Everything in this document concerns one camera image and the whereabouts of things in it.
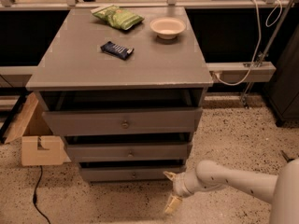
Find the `dark robot base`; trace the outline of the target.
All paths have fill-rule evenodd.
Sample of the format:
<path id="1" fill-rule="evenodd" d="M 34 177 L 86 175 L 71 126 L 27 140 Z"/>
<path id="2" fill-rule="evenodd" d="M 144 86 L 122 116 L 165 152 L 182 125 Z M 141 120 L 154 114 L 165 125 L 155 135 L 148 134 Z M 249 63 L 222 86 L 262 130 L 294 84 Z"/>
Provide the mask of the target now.
<path id="1" fill-rule="evenodd" d="M 264 92 L 278 127 L 299 120 L 299 25 L 281 53 L 276 73 L 264 86 Z"/>

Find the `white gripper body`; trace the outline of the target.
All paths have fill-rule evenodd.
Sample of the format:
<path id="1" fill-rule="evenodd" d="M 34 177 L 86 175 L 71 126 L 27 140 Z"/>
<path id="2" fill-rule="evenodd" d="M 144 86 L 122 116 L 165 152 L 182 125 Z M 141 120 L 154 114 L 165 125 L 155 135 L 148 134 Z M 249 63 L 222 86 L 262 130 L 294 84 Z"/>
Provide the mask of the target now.
<path id="1" fill-rule="evenodd" d="M 199 188 L 200 183 L 195 172 L 177 174 L 173 181 L 173 191 L 181 198 L 192 196 Z"/>

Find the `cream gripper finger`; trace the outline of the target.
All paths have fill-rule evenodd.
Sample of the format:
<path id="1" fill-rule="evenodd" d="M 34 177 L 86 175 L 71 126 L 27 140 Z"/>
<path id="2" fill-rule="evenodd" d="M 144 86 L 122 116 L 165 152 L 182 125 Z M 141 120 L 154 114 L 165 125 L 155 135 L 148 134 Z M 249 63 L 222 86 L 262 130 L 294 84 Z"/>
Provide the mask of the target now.
<path id="1" fill-rule="evenodd" d="M 173 172 L 168 172 L 168 171 L 164 171 L 164 175 L 165 175 L 170 181 L 172 181 L 172 182 L 175 181 L 176 176 L 177 176 L 175 173 L 173 173 Z"/>
<path id="2" fill-rule="evenodd" d="M 179 196 L 171 194 L 164 208 L 164 212 L 167 215 L 174 213 L 181 205 L 181 203 L 182 203 L 182 199 Z"/>

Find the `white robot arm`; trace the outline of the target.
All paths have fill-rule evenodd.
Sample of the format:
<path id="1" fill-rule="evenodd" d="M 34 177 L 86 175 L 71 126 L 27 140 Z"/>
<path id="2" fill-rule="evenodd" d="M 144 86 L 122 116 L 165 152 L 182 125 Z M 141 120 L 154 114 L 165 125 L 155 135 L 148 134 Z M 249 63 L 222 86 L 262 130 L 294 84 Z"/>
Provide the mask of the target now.
<path id="1" fill-rule="evenodd" d="M 214 161 L 200 161 L 180 174 L 164 171 L 173 191 L 164 212 L 172 214 L 183 198 L 197 191 L 207 192 L 229 186 L 271 204 L 269 224 L 299 224 L 299 160 L 288 162 L 278 175 L 229 169 Z"/>

